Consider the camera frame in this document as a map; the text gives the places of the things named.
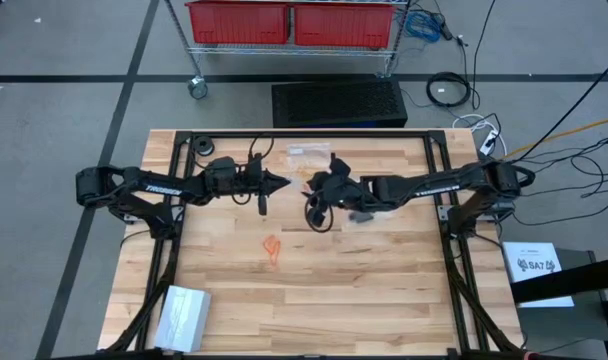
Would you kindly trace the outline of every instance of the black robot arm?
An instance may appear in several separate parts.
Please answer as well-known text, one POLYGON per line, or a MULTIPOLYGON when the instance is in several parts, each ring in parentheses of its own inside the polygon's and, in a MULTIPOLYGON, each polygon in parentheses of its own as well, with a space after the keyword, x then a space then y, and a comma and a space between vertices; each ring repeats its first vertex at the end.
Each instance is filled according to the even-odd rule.
POLYGON ((153 238, 173 236, 172 205, 152 204, 133 192, 175 196, 197 206, 221 196, 256 195, 259 213, 266 215, 266 197, 289 184, 287 179, 262 170, 260 154, 249 156, 245 165, 235 164, 231 157, 215 159, 200 174, 186 179, 136 167, 99 166, 80 171, 75 180, 78 204, 93 209, 108 207, 111 214, 126 222, 132 216, 140 218, 148 224, 153 238))
POLYGON ((359 182, 349 177, 351 168, 338 158, 331 160, 330 170, 316 173, 308 181, 312 193, 304 194, 308 197, 306 218, 313 230, 322 226, 330 207, 364 213, 391 211, 414 198, 473 190, 471 199, 449 211, 450 230, 460 233, 497 201, 518 197, 521 188, 535 179, 528 169, 495 160, 414 177, 362 176, 359 182), (518 180, 518 174, 523 174, 524 179, 518 180))

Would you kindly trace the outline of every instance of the cable bundle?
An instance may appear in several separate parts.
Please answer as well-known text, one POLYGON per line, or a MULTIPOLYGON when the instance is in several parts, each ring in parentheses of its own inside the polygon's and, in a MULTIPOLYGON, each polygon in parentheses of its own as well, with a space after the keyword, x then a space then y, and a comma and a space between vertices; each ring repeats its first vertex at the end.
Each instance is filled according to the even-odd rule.
POLYGON ((411 10, 406 17, 404 34, 422 39, 429 44, 436 43, 440 40, 444 22, 443 17, 440 16, 440 14, 411 10))

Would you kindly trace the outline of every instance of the clear plastic bag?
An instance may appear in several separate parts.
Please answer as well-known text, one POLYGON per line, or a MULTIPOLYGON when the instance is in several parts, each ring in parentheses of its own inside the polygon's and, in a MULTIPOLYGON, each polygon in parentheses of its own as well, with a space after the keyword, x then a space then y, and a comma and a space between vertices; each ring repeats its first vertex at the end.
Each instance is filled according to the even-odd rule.
POLYGON ((291 183, 308 192, 306 182, 318 171, 328 171, 331 163, 331 144, 292 144, 287 146, 291 183))

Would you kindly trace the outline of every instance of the wooden table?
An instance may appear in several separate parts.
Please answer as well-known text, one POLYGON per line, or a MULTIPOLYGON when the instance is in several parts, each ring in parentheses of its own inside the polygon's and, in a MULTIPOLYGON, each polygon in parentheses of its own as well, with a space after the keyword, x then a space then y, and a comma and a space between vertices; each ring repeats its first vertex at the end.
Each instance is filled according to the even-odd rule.
MULTIPOLYGON (((470 130, 445 133, 454 168, 476 161, 470 130)), ((168 173, 174 136, 173 130, 151 131, 142 169, 168 173)), ((232 156, 244 163, 251 140, 215 139, 215 153, 200 162, 232 156)), ((255 151, 265 151, 268 143, 259 140, 255 151)), ((264 167, 281 176, 310 176, 315 169, 289 168, 286 147, 295 143, 329 143, 355 178, 428 172, 421 140, 375 137, 276 138, 264 167)), ((181 156, 185 158, 186 150, 181 156)), ((462 192, 460 201, 467 195, 462 192)), ((359 225, 338 210, 332 231, 325 234, 306 225, 304 201, 298 186, 289 186, 268 199, 265 217, 258 215, 255 198, 246 206, 223 198, 206 207, 187 207, 175 283, 213 295, 204 352, 443 355, 446 348, 458 348, 432 197, 414 199, 359 225), (275 264, 263 246, 270 235, 281 242, 275 264)), ((145 224, 128 226, 126 235, 142 229, 145 224)), ((478 232, 497 238, 491 225, 480 224, 478 232)), ((502 255, 496 246, 478 239, 471 238, 469 246, 481 303, 519 346, 522 334, 502 255)), ((115 341, 141 306, 152 249, 146 234, 124 244, 99 348, 115 341)), ((459 254, 456 245, 453 252, 459 254)), ((465 314, 475 347, 466 306, 465 314)), ((152 319, 148 347, 157 326, 157 316, 152 319)))

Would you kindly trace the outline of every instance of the red storage bin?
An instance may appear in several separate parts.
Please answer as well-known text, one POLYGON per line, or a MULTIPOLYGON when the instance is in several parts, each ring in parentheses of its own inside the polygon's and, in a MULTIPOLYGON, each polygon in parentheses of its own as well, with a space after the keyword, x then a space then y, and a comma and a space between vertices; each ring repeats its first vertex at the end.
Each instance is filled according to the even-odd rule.
POLYGON ((281 3, 187 3, 193 38, 207 44, 284 44, 288 8, 281 3))
POLYGON ((393 12, 379 4, 295 5, 295 43, 385 48, 393 12))

